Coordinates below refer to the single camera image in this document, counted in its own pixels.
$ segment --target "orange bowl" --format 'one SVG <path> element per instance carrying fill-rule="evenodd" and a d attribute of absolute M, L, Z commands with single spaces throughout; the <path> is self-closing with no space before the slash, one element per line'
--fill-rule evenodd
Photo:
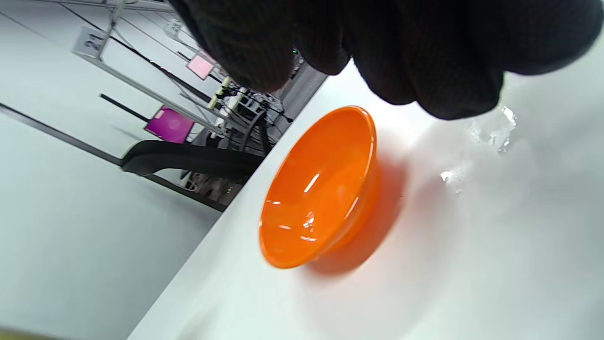
<path fill-rule="evenodd" d="M 349 242 L 377 201 L 376 128 L 357 106 L 332 111 L 299 139 L 266 196 L 260 247 L 287 269 Z"/>

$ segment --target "white wall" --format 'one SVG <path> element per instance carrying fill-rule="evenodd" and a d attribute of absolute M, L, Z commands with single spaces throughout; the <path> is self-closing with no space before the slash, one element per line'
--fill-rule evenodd
<path fill-rule="evenodd" d="M 107 24 L 103 8 L 72 8 Z M 153 139 L 142 121 L 98 95 L 147 117 L 160 103 L 71 54 L 83 21 L 44 2 L 1 0 L 0 11 L 43 35 L 0 16 L 0 102 L 116 156 Z M 125 17 L 164 39 L 139 13 Z M 141 52 L 187 76 L 174 54 L 125 23 L 119 29 Z M 121 47 L 110 45 L 106 60 L 181 100 L 172 83 Z M 187 81 L 204 91 L 217 86 Z M 2 114 L 0 155 L 0 329 L 125 339 L 219 216 Z"/>

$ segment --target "finger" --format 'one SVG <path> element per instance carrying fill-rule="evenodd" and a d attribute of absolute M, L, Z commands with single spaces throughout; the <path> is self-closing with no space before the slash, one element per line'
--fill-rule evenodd
<path fill-rule="evenodd" d="M 342 6 L 344 45 L 369 89 L 385 101 L 404 105 L 415 92 L 400 62 L 394 7 L 387 0 L 348 0 Z"/>
<path fill-rule="evenodd" d="M 521 74 L 562 68 L 583 55 L 602 29 L 600 0 L 468 0 L 478 51 Z"/>
<path fill-rule="evenodd" d="M 397 0 L 403 59 L 418 103 L 440 119 L 490 111 L 499 101 L 503 72 L 490 70 L 468 49 L 462 6 L 451 0 Z"/>
<path fill-rule="evenodd" d="M 294 1 L 294 44 L 316 70 L 336 75 L 350 56 L 342 47 L 337 0 Z"/>
<path fill-rule="evenodd" d="M 289 79 L 293 69 L 290 1 L 179 1 L 195 23 L 200 44 L 207 45 L 233 79 L 265 92 L 279 89 Z"/>

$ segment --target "label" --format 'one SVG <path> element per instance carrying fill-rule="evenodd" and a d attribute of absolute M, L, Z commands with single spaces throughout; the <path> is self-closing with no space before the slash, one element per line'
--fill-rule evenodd
<path fill-rule="evenodd" d="M 105 33 L 91 27 L 84 26 L 75 42 L 73 53 L 95 57 L 103 45 Z"/>

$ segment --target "metal pole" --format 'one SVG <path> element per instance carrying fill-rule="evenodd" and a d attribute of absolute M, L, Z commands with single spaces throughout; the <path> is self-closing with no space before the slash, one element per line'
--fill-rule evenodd
<path fill-rule="evenodd" d="M 109 37 L 111 36 L 111 33 L 115 29 L 117 22 L 120 20 L 121 12 L 124 10 L 125 7 L 126 7 L 126 0 L 121 0 L 119 6 L 115 10 L 114 14 L 111 16 L 111 19 L 109 22 L 109 27 L 107 28 L 107 35 L 105 35 L 103 42 L 101 43 L 101 47 L 98 49 L 97 54 L 94 56 L 95 58 L 97 58 L 99 60 L 101 59 L 101 54 L 103 54 L 103 50 L 105 49 L 105 46 L 107 46 L 107 43 L 109 42 Z"/>
<path fill-rule="evenodd" d="M 247 129 L 248 127 L 236 120 L 233 120 L 230 116 L 225 116 L 223 114 L 221 114 L 220 112 L 216 112 L 215 110 L 209 110 L 208 108 L 206 108 L 204 105 L 204 103 L 196 100 L 195 98 L 191 98 L 190 96 L 186 95 L 185 93 L 181 92 L 181 97 L 189 100 L 190 102 L 193 102 L 193 104 L 197 105 L 198 107 L 200 107 L 202 110 L 208 111 L 210 113 L 212 113 L 214 116 L 216 116 L 216 118 L 222 118 L 224 120 L 226 120 L 227 122 L 230 122 L 234 125 L 239 125 L 240 128 L 242 129 Z"/>
<path fill-rule="evenodd" d="M 91 64 L 95 65 L 96 67 L 99 67 L 101 70 L 111 74 L 112 76 L 116 77 L 117 79 L 120 79 L 121 81 L 125 82 L 126 84 L 128 84 L 128 85 L 136 88 L 137 90 L 141 91 L 142 93 L 148 95 L 149 97 L 178 111 L 178 113 L 182 114 L 183 116 L 186 116 L 189 119 L 191 119 L 192 121 L 201 124 L 204 128 L 216 133 L 217 135 L 219 135 L 221 137 L 224 136 L 223 128 L 214 126 L 213 124 L 210 124 L 208 121 L 201 119 L 201 117 L 193 114 L 192 112 L 190 112 L 189 110 L 180 106 L 176 102 L 160 95 L 159 93 L 151 90 L 150 88 L 144 86 L 143 84 L 132 80 L 131 78 L 127 77 L 125 74 L 123 74 L 123 73 L 119 72 L 118 70 L 112 68 L 111 66 L 103 63 L 101 60 L 93 58 L 93 57 L 89 57 L 89 56 L 81 56 L 81 57 L 84 58 L 84 60 L 87 60 Z"/>
<path fill-rule="evenodd" d="M 112 4 L 95 4 L 93 2 L 86 2 L 86 1 L 81 1 L 81 0 L 30 0 L 30 1 L 39 1 L 39 2 L 54 2 L 56 4 L 66 4 L 66 5 L 82 5 L 82 6 L 88 6 L 88 7 L 104 7 L 104 8 L 116 8 L 116 5 L 112 5 Z M 139 7 L 139 6 L 132 6 L 134 5 L 135 2 L 131 3 L 131 4 L 126 4 L 126 9 L 127 10 L 137 10 L 137 11 L 151 11 L 151 12 L 162 12 L 162 13 L 174 13 L 174 10 L 172 9 L 164 9 L 164 8 L 153 8 L 153 7 L 149 7 L 149 8 L 144 8 L 144 7 Z"/>

